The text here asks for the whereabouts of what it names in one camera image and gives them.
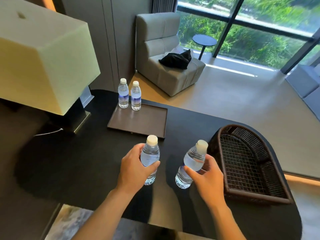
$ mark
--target black bag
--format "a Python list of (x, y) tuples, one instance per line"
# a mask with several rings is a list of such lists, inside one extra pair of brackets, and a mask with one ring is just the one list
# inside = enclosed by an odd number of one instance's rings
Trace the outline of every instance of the black bag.
[(191, 51), (186, 50), (181, 54), (169, 53), (159, 60), (159, 62), (166, 67), (186, 70), (191, 59)]

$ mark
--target green foliage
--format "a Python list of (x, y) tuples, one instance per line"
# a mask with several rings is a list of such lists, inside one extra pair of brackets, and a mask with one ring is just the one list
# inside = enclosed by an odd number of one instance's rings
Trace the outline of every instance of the green foliage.
[[(179, 0), (194, 5), (213, 8), (218, 5), (232, 10), (236, 0)], [(320, 2), (311, 8), (310, 0), (245, 0), (239, 15), (256, 20), (307, 30), (313, 33), (320, 25)], [(192, 14), (181, 14), (179, 38), (182, 45), (201, 50), (201, 46), (193, 42), (195, 34), (205, 34), (219, 39), (225, 23)], [(281, 68), (304, 44), (303, 41), (274, 35), (233, 25), (224, 41), (219, 54), (254, 62), (274, 68)], [(212, 52), (214, 47), (207, 47), (206, 52)], [(314, 48), (310, 54), (315, 54), (320, 47)]]

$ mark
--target white lamp shade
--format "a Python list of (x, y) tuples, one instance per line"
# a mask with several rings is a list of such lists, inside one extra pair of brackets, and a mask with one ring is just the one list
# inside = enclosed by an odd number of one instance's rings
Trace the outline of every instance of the white lamp shade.
[(99, 74), (86, 22), (0, 0), (0, 98), (64, 115)]

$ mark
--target woven basket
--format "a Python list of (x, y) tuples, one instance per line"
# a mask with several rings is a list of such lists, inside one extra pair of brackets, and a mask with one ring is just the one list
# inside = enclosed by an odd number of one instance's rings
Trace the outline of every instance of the woven basket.
[(226, 198), (261, 204), (293, 202), (270, 150), (252, 130), (236, 124), (220, 128), (209, 142), (208, 154), (224, 175)]

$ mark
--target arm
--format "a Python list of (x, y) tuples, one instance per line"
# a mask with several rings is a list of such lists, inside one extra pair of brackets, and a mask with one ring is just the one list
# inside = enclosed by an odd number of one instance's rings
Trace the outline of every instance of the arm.
[(147, 177), (153, 173), (160, 161), (144, 167), (139, 160), (144, 143), (135, 145), (122, 158), (118, 184), (108, 194), (97, 210), (74, 235), (72, 240), (110, 240), (120, 218), (134, 197), (142, 188)]
[(199, 194), (210, 209), (219, 240), (246, 240), (226, 205), (223, 194), (223, 174), (214, 158), (206, 154), (209, 170), (203, 175), (184, 166), (193, 179)]

